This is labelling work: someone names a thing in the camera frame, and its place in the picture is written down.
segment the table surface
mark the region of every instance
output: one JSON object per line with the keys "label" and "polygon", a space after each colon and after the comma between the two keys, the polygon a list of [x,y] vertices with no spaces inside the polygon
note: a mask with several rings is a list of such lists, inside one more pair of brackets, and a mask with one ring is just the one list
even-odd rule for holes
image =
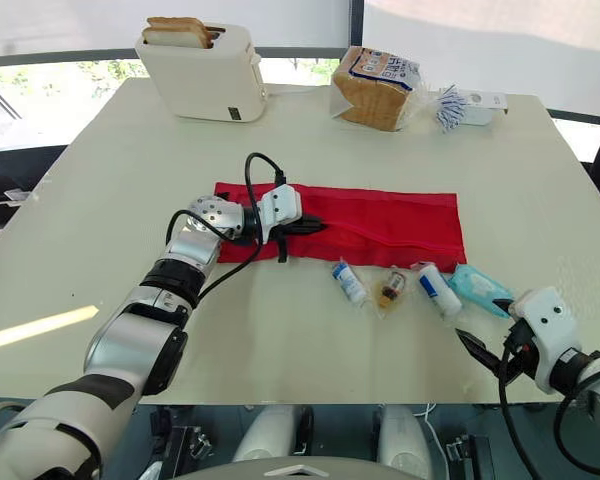
{"label": "table surface", "polygon": [[[85,306],[98,314],[1,346],[0,396],[79,377],[89,340],[161,254],[171,213],[216,181],[242,182],[252,151],[291,182],[457,192],[468,261],[518,295],[557,286],[585,350],[600,350],[600,196],[537,98],[510,95],[508,115],[486,127],[443,134],[421,118],[386,133],[329,118],[326,88],[291,92],[257,122],[231,124],[176,118],[150,80],[125,82],[0,236],[0,331]],[[253,179],[270,171],[254,163]],[[327,262],[250,266],[205,298],[171,387],[144,401],[495,402],[495,378],[453,327],[499,355],[510,322],[471,305],[445,322],[411,280],[379,319],[345,300]],[[509,398],[553,399],[527,378]]]}

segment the red cloth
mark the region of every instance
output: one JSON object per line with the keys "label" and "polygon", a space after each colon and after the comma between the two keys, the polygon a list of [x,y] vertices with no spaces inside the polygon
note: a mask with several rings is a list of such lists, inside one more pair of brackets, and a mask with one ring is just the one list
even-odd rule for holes
{"label": "red cloth", "polygon": [[[257,199],[272,184],[254,185]],[[419,261],[435,262],[443,272],[467,263],[453,193],[391,193],[377,190],[293,185],[302,198],[302,211],[327,224],[321,232],[288,236],[289,255],[352,265],[409,267]],[[249,205],[244,185],[217,183],[216,195]],[[220,262],[241,262],[253,246],[222,246]],[[275,241],[267,243],[259,260],[277,256]]]}

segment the toaster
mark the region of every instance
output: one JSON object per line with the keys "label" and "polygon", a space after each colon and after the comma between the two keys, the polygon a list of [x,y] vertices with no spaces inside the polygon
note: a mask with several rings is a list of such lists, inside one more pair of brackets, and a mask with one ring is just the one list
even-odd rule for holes
{"label": "toaster", "polygon": [[136,52],[175,115],[256,120],[264,111],[267,91],[249,31],[238,25],[205,26],[214,37],[211,48],[149,45],[140,37]]}

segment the light blue package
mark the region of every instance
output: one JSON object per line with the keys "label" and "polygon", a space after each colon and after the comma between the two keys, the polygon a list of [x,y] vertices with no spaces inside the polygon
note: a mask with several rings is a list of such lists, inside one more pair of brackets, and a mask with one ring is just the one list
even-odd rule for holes
{"label": "light blue package", "polygon": [[480,305],[494,315],[509,317],[493,301],[513,300],[511,292],[471,265],[458,265],[449,279],[449,286],[461,297]]}

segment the silver robot arm segment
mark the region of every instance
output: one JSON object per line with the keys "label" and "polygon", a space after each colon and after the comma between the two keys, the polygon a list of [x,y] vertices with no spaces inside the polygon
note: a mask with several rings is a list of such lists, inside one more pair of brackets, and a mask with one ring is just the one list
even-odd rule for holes
{"label": "silver robot arm segment", "polygon": [[[210,205],[215,215],[203,214]],[[218,197],[203,197],[191,209],[230,238],[253,223],[248,209]],[[187,222],[93,338],[84,375],[52,389],[0,431],[0,480],[100,477],[140,398],[173,378],[187,340],[183,328],[221,242]]]}

